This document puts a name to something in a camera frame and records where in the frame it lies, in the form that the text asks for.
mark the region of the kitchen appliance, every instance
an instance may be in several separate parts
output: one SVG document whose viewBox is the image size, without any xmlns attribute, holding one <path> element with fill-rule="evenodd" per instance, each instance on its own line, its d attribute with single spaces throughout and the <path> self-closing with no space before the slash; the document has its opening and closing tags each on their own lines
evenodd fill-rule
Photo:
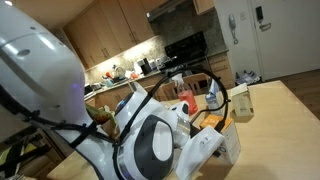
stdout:
<svg viewBox="0 0 320 180">
<path fill-rule="evenodd" d="M 164 49 L 169 58 L 162 62 L 160 71 L 174 71 L 179 67 L 204 61 L 208 52 L 202 31 L 172 43 Z"/>
<path fill-rule="evenodd" d="M 97 90 L 101 89 L 101 84 L 100 83 L 94 83 L 94 84 L 91 85 L 91 87 L 92 87 L 92 89 L 94 91 L 97 91 Z"/>
<path fill-rule="evenodd" d="M 88 99 L 91 96 L 94 96 L 95 92 L 89 83 L 84 85 L 84 99 Z"/>
<path fill-rule="evenodd" d="M 144 75 L 147 75 L 152 71 L 147 58 L 138 60 L 137 64 L 141 67 L 141 70 Z"/>
<path fill-rule="evenodd" d="M 157 17 L 161 16 L 162 14 L 165 14 L 167 12 L 172 12 L 175 10 L 176 6 L 183 3 L 186 0 L 170 0 L 166 1 L 160 6 L 152 9 L 150 12 L 147 13 L 147 18 L 151 22 Z"/>
</svg>

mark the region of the drawer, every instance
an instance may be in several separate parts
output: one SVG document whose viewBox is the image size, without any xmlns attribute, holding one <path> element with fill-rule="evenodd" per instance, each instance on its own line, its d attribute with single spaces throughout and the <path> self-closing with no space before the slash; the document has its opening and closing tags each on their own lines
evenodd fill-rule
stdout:
<svg viewBox="0 0 320 180">
<path fill-rule="evenodd" d="M 225 70 L 229 68 L 229 63 L 227 60 L 217 61 L 215 63 L 210 64 L 212 72 L 217 72 L 221 70 Z"/>
<path fill-rule="evenodd" d="M 152 77 L 146 77 L 144 79 L 138 80 L 137 82 L 142 86 L 142 87 L 147 87 L 151 85 L 157 84 L 160 79 L 162 79 L 162 75 L 155 75 Z"/>
<path fill-rule="evenodd" d="M 220 63 L 222 61 L 227 61 L 226 54 L 221 54 L 221 55 L 218 55 L 218 56 L 209 57 L 209 63 L 210 64 Z"/>
</svg>

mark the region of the backsplash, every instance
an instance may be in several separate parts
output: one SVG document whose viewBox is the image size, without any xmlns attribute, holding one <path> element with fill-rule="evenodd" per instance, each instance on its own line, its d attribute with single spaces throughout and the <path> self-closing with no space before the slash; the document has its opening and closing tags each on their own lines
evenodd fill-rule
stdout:
<svg viewBox="0 0 320 180">
<path fill-rule="evenodd" d="M 133 70 L 133 63 L 140 59 L 147 58 L 150 61 L 164 56 L 164 46 L 164 40 L 161 36 L 155 36 L 140 43 L 86 71 L 86 83 L 103 81 L 102 75 L 105 75 L 106 71 L 110 71 L 113 65 L 120 66 L 124 70 Z"/>
<path fill-rule="evenodd" d="M 164 47 L 166 45 L 199 31 L 204 33 L 209 56 L 226 49 L 215 8 L 198 16 L 192 1 L 186 1 L 179 5 L 175 11 L 158 17 L 151 25 L 158 36 L 140 43 L 86 71 L 86 83 L 92 84 L 102 81 L 102 75 L 111 70 L 114 64 L 125 70 L 132 70 L 133 63 L 139 59 L 155 60 L 165 55 Z"/>
</svg>

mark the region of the wooden table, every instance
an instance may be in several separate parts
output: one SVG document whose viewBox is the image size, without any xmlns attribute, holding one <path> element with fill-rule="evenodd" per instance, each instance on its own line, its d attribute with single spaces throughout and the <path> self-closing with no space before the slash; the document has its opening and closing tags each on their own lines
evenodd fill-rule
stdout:
<svg viewBox="0 0 320 180">
<path fill-rule="evenodd" d="M 319 119 L 280 81 L 249 89 L 255 116 L 234 118 L 241 143 L 238 161 L 232 166 L 212 157 L 193 179 L 320 179 Z M 196 96 L 196 101 L 199 109 L 206 107 L 203 95 Z M 229 116 L 234 117 L 231 111 L 232 103 Z M 97 179 L 89 163 L 76 152 L 48 178 Z M 176 179 L 174 173 L 168 179 Z"/>
</svg>

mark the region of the range hood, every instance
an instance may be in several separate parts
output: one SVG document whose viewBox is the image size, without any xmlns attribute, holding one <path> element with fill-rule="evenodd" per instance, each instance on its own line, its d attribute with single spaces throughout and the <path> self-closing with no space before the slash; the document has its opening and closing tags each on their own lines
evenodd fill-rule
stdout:
<svg viewBox="0 0 320 180">
<path fill-rule="evenodd" d="M 183 3 L 186 0 L 168 0 L 160 6 L 154 8 L 147 13 L 147 18 L 149 22 L 153 21 L 157 17 L 161 16 L 164 13 L 172 12 L 175 10 L 176 6 Z"/>
</svg>

